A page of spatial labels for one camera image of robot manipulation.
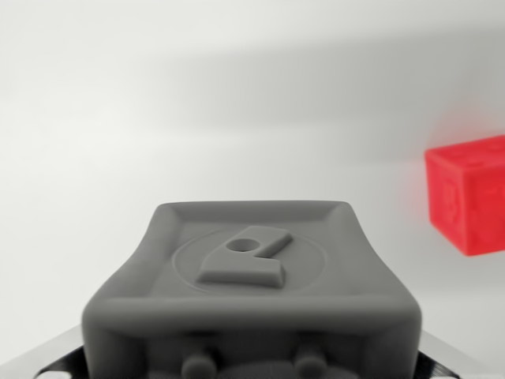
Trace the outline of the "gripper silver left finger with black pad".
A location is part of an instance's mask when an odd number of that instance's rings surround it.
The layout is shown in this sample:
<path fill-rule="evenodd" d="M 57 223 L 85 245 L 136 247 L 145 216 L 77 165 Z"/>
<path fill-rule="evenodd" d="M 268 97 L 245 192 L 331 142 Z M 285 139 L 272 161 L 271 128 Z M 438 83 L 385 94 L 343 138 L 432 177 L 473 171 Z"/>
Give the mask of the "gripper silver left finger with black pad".
<path fill-rule="evenodd" d="M 59 372 L 63 377 L 89 378 L 80 326 L 1 365 L 1 378 L 37 378 L 41 373 Z"/>

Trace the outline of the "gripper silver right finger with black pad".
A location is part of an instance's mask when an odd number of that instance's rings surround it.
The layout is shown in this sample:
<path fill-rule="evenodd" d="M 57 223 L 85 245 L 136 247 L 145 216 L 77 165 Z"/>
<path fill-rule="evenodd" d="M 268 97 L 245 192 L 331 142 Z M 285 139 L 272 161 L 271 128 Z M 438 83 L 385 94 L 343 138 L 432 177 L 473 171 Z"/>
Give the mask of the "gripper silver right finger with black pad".
<path fill-rule="evenodd" d="M 414 378 L 504 378 L 428 332 L 421 333 Z"/>

